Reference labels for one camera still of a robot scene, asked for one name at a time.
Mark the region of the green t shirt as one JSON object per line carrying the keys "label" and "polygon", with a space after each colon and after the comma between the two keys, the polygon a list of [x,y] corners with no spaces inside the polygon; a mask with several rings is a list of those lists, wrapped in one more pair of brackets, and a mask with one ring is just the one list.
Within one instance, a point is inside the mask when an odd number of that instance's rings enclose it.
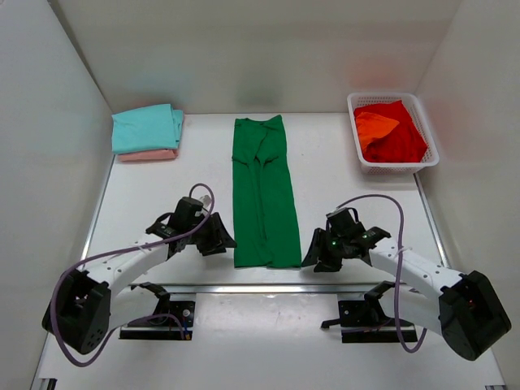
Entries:
{"label": "green t shirt", "polygon": [[236,119],[232,207],[236,268],[297,269],[301,240],[283,118]]}

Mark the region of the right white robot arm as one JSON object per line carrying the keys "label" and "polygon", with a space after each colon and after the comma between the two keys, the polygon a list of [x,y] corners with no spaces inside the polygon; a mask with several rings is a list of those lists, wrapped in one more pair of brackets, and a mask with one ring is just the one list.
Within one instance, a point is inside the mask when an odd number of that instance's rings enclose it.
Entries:
{"label": "right white robot arm", "polygon": [[346,259],[394,276],[364,293],[342,301],[337,319],[345,333],[359,332],[353,341],[369,340],[369,332],[384,326],[418,325],[443,337],[458,356],[474,361],[508,333],[512,324],[487,276],[435,264],[397,241],[380,227],[365,228],[353,208],[327,214],[325,228],[316,228],[303,267],[337,272]]}

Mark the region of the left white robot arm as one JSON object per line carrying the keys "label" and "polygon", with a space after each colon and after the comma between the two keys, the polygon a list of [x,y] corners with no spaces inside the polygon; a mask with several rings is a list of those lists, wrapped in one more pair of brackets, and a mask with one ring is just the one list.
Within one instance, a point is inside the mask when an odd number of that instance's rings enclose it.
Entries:
{"label": "left white robot arm", "polygon": [[118,327],[132,322],[184,327],[170,312],[169,292],[136,280],[193,245],[203,256],[235,249],[236,242],[213,210],[209,195],[182,197],[174,211],[160,215],[131,248],[71,271],[58,286],[42,327],[77,353],[93,352]]}

